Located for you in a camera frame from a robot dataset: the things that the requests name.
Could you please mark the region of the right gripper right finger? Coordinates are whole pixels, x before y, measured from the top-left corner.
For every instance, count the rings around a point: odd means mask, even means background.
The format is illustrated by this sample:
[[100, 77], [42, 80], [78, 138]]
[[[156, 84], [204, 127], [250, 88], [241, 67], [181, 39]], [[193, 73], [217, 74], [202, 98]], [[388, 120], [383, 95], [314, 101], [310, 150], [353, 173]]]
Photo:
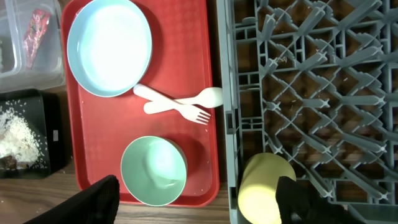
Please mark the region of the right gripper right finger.
[[317, 193], [311, 192], [289, 177], [278, 179], [275, 193], [282, 224], [293, 224], [292, 215], [300, 223], [309, 224], [363, 224], [341, 205], [330, 204]]

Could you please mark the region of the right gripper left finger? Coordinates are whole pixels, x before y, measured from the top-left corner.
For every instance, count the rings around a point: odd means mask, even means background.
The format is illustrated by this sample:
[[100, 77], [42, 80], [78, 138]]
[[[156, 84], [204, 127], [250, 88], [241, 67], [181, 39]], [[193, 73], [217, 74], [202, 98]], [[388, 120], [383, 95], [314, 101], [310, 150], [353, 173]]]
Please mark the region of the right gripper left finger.
[[26, 224], [113, 224], [118, 212], [119, 180], [107, 175]]

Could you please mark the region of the yellow plastic cup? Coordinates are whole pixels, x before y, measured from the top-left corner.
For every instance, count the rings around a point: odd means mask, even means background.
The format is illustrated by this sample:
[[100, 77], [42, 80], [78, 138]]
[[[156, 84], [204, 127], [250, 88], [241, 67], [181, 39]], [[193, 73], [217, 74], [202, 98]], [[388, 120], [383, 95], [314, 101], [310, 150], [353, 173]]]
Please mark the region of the yellow plastic cup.
[[293, 167], [277, 154], [263, 152], [250, 158], [244, 169], [238, 193], [238, 207], [250, 223], [281, 223], [275, 199], [278, 179], [296, 179]]

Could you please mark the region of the green bowl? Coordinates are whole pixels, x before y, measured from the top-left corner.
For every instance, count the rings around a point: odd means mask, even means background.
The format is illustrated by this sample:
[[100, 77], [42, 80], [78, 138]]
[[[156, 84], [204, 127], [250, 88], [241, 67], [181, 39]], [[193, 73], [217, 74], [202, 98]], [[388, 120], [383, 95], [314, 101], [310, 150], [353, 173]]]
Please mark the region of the green bowl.
[[153, 207], [176, 201], [186, 186], [187, 173], [187, 158], [180, 146], [157, 136], [133, 140], [121, 158], [121, 176], [127, 191]]

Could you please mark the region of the rice food leftovers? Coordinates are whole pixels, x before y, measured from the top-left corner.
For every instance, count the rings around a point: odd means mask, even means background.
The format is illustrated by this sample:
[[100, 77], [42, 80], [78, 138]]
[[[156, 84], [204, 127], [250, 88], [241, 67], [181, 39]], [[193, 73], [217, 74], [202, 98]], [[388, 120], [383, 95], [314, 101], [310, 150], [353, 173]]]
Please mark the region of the rice food leftovers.
[[45, 169], [47, 138], [27, 119], [27, 102], [1, 103], [1, 169]]

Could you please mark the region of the light blue plate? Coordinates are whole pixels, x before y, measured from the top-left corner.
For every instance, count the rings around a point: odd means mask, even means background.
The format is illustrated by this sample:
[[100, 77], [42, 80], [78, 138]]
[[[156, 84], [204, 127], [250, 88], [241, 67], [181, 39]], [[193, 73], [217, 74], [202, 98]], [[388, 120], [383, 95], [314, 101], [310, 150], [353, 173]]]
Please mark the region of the light blue plate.
[[130, 0], [94, 0], [74, 18], [67, 38], [67, 59], [75, 80], [105, 98], [138, 84], [152, 57], [149, 22]]

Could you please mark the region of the red snack wrapper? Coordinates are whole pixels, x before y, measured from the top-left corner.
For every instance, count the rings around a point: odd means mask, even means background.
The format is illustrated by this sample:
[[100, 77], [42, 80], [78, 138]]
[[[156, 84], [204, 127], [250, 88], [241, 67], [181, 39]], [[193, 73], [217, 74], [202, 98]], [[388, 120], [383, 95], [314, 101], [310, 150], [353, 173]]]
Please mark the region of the red snack wrapper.
[[38, 48], [47, 31], [51, 13], [43, 9], [35, 9], [30, 18], [22, 46], [25, 53], [25, 67], [31, 69], [36, 58]]

